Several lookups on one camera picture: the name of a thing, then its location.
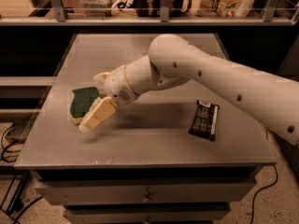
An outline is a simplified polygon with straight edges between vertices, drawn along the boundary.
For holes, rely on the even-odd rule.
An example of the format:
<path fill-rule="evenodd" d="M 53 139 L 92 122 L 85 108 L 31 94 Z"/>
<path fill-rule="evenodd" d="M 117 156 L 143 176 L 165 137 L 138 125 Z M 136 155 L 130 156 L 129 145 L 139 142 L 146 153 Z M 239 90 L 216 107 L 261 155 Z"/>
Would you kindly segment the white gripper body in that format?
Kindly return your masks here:
<path fill-rule="evenodd" d="M 104 91 L 107 96 L 115 100 L 118 105 L 127 105 L 135 101 L 139 95 L 130 87 L 126 76 L 125 66 L 112 70 L 104 82 Z"/>

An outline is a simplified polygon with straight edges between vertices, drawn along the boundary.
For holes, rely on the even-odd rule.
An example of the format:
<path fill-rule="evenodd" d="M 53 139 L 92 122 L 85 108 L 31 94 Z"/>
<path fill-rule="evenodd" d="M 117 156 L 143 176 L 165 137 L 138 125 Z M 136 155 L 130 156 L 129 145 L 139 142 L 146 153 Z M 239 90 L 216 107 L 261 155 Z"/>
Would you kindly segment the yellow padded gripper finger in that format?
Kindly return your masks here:
<path fill-rule="evenodd" d="M 109 72 L 103 72 L 103 73 L 96 74 L 93 77 L 93 80 L 96 82 L 98 86 L 106 88 L 109 86 L 109 79 L 108 79 L 109 76 L 110 76 Z"/>
<path fill-rule="evenodd" d="M 118 104 L 111 97 L 96 98 L 79 124 L 79 130 L 82 133 L 88 133 L 112 116 L 117 108 Z"/>

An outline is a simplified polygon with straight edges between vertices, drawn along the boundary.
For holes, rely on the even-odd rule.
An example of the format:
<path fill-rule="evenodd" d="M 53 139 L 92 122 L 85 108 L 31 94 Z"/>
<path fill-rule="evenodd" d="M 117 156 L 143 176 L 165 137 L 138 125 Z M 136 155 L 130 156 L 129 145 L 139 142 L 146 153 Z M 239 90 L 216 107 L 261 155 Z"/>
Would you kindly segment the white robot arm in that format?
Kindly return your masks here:
<path fill-rule="evenodd" d="M 93 77 L 106 96 L 94 100 L 78 128 L 87 133 L 148 91 L 194 80 L 299 145 L 299 82 L 211 56 L 178 35 L 159 35 L 134 62 Z"/>

